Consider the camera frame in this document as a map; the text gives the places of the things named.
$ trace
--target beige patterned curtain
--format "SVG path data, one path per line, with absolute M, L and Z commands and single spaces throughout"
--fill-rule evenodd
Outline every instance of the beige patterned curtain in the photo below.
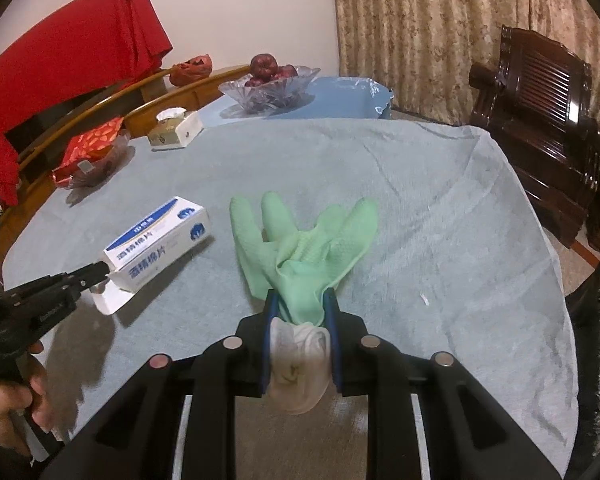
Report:
M 600 121 L 600 19 L 586 0 L 336 0 L 341 75 L 394 89 L 394 105 L 466 123 L 472 62 L 497 66 L 500 27 L 529 28 L 591 63 L 590 110 Z

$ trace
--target human hand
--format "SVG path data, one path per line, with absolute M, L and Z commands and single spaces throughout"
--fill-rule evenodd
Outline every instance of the human hand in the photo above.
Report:
M 39 354 L 43 349 L 42 343 L 38 341 L 29 351 Z M 27 356 L 26 372 L 29 388 L 21 384 L 0 382 L 0 446 L 30 456 L 29 447 L 13 427 L 9 412 L 24 410 L 30 406 L 33 421 L 44 431 L 50 431 L 53 427 L 53 411 L 46 394 L 46 370 L 33 355 Z

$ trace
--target wooden chair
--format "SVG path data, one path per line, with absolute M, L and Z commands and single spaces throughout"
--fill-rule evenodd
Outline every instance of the wooden chair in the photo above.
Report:
M 125 116 L 124 126 L 133 138 L 145 136 L 158 123 L 155 117 L 161 111 L 175 107 L 200 110 L 222 95 L 218 90 L 220 83 L 240 79 L 248 73 L 248 65 L 214 71 L 206 79 L 172 90 L 131 111 Z
M 474 64 L 470 124 L 500 145 L 542 225 L 570 247 L 600 179 L 600 131 L 588 116 L 591 68 L 556 41 L 502 27 L 497 70 Z

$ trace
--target red apple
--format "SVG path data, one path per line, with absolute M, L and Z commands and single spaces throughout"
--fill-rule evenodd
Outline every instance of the red apple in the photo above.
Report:
M 258 54 L 251 59 L 250 72 L 263 81 L 269 81 L 278 72 L 278 63 L 271 54 Z
M 298 75 L 298 71 L 293 65 L 284 65 L 278 67 L 278 74 L 283 74 L 283 77 L 293 77 Z
M 252 77 L 244 85 L 245 86 L 260 86 L 263 84 L 264 84 L 264 81 L 262 79 L 259 79 L 257 77 Z

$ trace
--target table surface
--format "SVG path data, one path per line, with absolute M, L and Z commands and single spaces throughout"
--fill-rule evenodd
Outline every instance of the table surface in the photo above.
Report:
M 235 257 L 231 196 L 257 210 L 276 190 L 301 228 L 331 203 L 350 208 L 370 196 L 378 236 L 343 280 L 341 308 L 403 352 L 455 354 L 565 471 L 577 384 L 557 258 L 486 132 L 411 121 L 241 121 L 206 128 L 184 150 L 152 152 L 146 138 L 130 150 L 128 164 L 77 205 L 66 203 L 67 191 L 53 193 L 8 253 L 5 286 L 97 260 L 176 195 L 208 209 L 213 236 L 114 316 L 83 300 L 44 338 L 61 428 L 75 434 L 152 354 L 199 354 L 262 307 Z M 364 478 L 365 399 L 330 392 L 298 417 L 240 399 L 237 427 L 240 478 Z

